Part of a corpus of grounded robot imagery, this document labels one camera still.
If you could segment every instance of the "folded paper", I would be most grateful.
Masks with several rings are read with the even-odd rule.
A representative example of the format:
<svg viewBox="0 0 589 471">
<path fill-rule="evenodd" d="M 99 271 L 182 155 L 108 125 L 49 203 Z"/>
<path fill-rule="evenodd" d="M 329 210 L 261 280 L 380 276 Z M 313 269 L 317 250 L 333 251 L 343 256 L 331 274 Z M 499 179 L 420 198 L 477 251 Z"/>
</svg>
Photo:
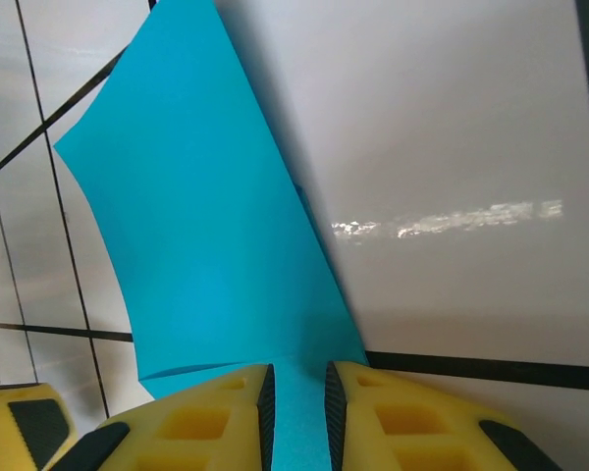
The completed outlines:
<svg viewBox="0 0 589 471">
<path fill-rule="evenodd" d="M 329 469 L 325 365 L 358 331 L 209 0 L 163 0 L 56 145 L 161 397 L 250 363 L 276 376 L 273 469 Z"/>
</svg>

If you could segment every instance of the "black rubber pad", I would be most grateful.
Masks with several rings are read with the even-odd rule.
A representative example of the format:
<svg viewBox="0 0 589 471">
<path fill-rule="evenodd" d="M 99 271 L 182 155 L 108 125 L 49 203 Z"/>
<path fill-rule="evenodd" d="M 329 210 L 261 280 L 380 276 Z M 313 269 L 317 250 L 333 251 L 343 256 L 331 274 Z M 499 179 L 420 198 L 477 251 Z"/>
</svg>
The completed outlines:
<svg viewBox="0 0 589 471">
<path fill-rule="evenodd" d="M 262 456 L 262 471 L 270 471 L 273 463 L 275 437 L 275 369 L 268 365 L 264 383 L 257 399 L 259 415 L 259 447 Z"/>
<path fill-rule="evenodd" d="M 115 422 L 84 435 L 52 471 L 96 471 L 129 433 L 129 425 Z"/>
<path fill-rule="evenodd" d="M 517 471 L 561 471 L 557 463 L 520 431 L 493 420 L 480 421 L 480 428 Z"/>
<path fill-rule="evenodd" d="M 325 421 L 330 444 L 332 471 L 341 471 L 345 451 L 347 396 L 336 365 L 332 361 L 327 364 L 325 372 Z"/>
<path fill-rule="evenodd" d="M 37 469 L 43 468 L 70 434 L 70 426 L 54 399 L 9 402 L 9 409 Z"/>
</svg>

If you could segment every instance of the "tile grid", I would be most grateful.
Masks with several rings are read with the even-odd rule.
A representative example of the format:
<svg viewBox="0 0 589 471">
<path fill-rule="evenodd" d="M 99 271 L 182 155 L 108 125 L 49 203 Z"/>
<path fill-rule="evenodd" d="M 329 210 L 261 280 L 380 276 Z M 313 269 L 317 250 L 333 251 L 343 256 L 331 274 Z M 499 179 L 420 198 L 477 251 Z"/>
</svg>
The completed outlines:
<svg viewBox="0 0 589 471">
<path fill-rule="evenodd" d="M 9 273 L 11 274 L 11 282 L 13 283 L 13 290 L 16 296 L 16 300 L 18 301 L 18 310 L 20 311 L 20 319 L 22 320 L 22 325 L 24 326 L 27 321 L 24 317 L 24 310 L 22 308 L 22 300 L 20 299 L 20 291 L 18 290 L 18 283 L 16 281 L 16 274 L 13 269 L 13 259 L 11 258 L 11 252 L 9 251 L 9 244 L 7 243 L 7 236 L 4 231 L 4 223 L 2 220 L 2 212 L 0 211 L 0 236 L 2 237 L 2 243 L 4 243 L 5 253 L 7 255 L 7 263 L 9 265 Z M 25 330 L 25 339 L 27 342 L 27 350 L 28 356 L 30 357 L 30 365 L 32 367 L 32 374 L 36 382 L 39 382 L 37 377 L 37 369 L 35 368 L 35 360 L 32 356 L 32 349 L 30 348 L 30 338 L 28 337 L 28 332 Z"/>
<path fill-rule="evenodd" d="M 88 80 L 81 88 L 79 88 L 68 100 L 61 105 L 48 119 L 43 120 L 41 125 L 33 130 L 22 142 L 20 142 L 11 152 L 9 152 L 3 159 L 0 160 L 0 171 L 6 167 L 13 159 L 20 155 L 29 145 L 31 145 L 38 137 L 47 132 L 52 125 L 59 121 L 66 113 L 68 113 L 74 106 L 79 103 L 86 95 L 93 90 L 98 84 L 109 77 L 114 66 L 120 60 L 123 49 L 113 59 L 111 59 L 105 66 L 98 71 L 90 80 Z"/>
<path fill-rule="evenodd" d="M 25 22 L 24 22 L 24 17 L 22 14 L 22 7 L 20 5 L 20 0 L 15 0 L 15 4 L 16 4 L 16 9 L 18 11 L 18 20 L 20 22 L 20 28 L 22 30 L 22 37 L 24 40 L 24 44 L 25 44 L 25 48 L 27 51 L 27 60 L 28 60 L 28 67 L 30 69 L 30 78 L 32 80 L 32 86 L 34 89 L 34 95 L 35 95 L 35 101 L 37 104 L 37 110 L 39 112 L 39 118 L 41 119 L 41 123 L 43 124 L 45 121 L 45 117 L 44 117 L 44 113 L 43 113 L 43 108 L 41 106 L 41 99 L 39 96 L 39 87 L 37 84 L 37 78 L 35 75 L 35 69 L 34 69 L 34 64 L 32 61 L 32 55 L 30 54 L 30 47 L 28 44 L 28 37 L 27 37 L 27 29 L 25 27 Z M 55 185 L 55 190 L 56 190 L 56 194 L 57 194 L 57 200 L 59 202 L 59 210 L 61 211 L 61 221 L 63 223 L 63 227 L 64 227 L 64 232 L 65 232 L 65 236 L 66 236 L 66 243 L 68 245 L 68 251 L 70 253 L 70 261 L 72 263 L 72 269 L 73 269 L 73 274 L 75 277 L 75 283 L 77 286 L 77 292 L 79 294 L 79 302 L 80 302 L 80 308 L 82 310 L 82 314 L 83 314 L 83 319 L 85 321 L 85 327 L 86 329 L 89 331 L 90 330 L 90 325 L 89 325 L 89 319 L 87 317 L 87 308 L 85 306 L 85 301 L 84 301 L 84 297 L 82 294 L 82 288 L 80 285 L 80 277 L 79 277 L 79 270 L 77 268 L 77 264 L 75 261 L 75 253 L 74 253 L 74 248 L 72 246 L 72 239 L 70 237 L 70 229 L 68 228 L 68 221 L 66 219 L 66 212 L 65 212 L 65 208 L 64 208 L 64 204 L 63 204 L 63 198 L 61 196 L 61 188 L 59 186 L 59 178 L 57 176 L 57 169 L 56 169 L 56 165 L 55 165 L 55 160 L 54 160 L 54 156 L 52 154 L 52 146 L 50 145 L 50 138 L 48 137 L 48 131 L 44 130 L 43 131 L 43 138 L 45 140 L 46 143 L 46 149 L 48 151 L 48 158 L 50 161 L 50 169 L 52 172 L 52 179 Z M 102 376 L 100 373 L 100 365 L 98 364 L 98 357 L 96 355 L 96 348 L 94 346 L 94 341 L 93 338 L 89 338 L 89 347 L 91 350 L 91 357 L 92 357 L 92 361 L 94 364 L 94 370 L 96 372 L 96 379 L 98 381 L 98 387 L 100 389 L 100 396 L 102 399 L 102 404 L 103 404 L 103 408 L 105 411 L 105 416 L 107 418 L 109 418 L 109 405 L 107 403 L 107 395 L 105 393 L 105 388 L 103 386 L 103 382 L 102 382 Z"/>
</svg>

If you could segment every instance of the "blue paper sheet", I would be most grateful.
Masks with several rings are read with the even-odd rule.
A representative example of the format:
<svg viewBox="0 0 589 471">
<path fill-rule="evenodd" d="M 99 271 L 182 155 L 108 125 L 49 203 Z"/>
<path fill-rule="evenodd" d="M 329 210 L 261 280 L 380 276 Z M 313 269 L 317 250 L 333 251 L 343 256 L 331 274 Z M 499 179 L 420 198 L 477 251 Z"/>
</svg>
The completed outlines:
<svg viewBox="0 0 589 471">
<path fill-rule="evenodd" d="M 105 240 L 145 387 L 273 362 L 273 469 L 329 470 L 325 365 L 364 363 L 362 344 L 212 3 L 159 2 L 57 150 Z"/>
</svg>

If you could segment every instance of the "black foam edge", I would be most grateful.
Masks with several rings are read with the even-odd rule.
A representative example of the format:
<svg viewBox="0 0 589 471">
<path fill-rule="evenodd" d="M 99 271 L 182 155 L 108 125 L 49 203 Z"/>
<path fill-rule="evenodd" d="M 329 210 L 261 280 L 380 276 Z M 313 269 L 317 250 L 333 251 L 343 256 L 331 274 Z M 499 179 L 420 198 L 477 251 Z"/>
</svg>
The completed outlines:
<svg viewBox="0 0 589 471">
<path fill-rule="evenodd" d="M 345 429 L 347 426 L 347 395 L 336 364 L 330 361 L 325 371 L 325 421 L 330 447 L 332 471 L 343 469 Z"/>
<path fill-rule="evenodd" d="M 125 422 L 114 422 L 85 434 L 51 471 L 97 471 L 129 433 Z"/>
<path fill-rule="evenodd" d="M 481 420 L 480 428 L 517 471 L 562 471 L 521 431 L 494 420 Z"/>
<path fill-rule="evenodd" d="M 266 367 L 262 389 L 257 398 L 257 412 L 262 471 L 270 471 L 275 440 L 275 368 L 272 364 Z"/>
<path fill-rule="evenodd" d="M 9 402 L 11 415 L 37 469 L 50 462 L 70 435 L 70 425 L 55 399 Z"/>
</svg>

